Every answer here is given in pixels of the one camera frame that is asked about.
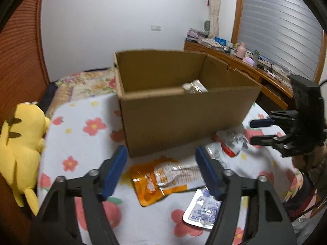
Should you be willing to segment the person's right hand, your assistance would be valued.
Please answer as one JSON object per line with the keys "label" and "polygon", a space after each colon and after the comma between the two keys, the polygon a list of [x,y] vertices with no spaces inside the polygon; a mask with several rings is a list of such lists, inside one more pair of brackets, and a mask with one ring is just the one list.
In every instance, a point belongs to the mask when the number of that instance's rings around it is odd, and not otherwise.
{"label": "person's right hand", "polygon": [[318,194],[326,196],[326,144],[316,146],[311,153],[291,158],[295,168],[309,175]]}

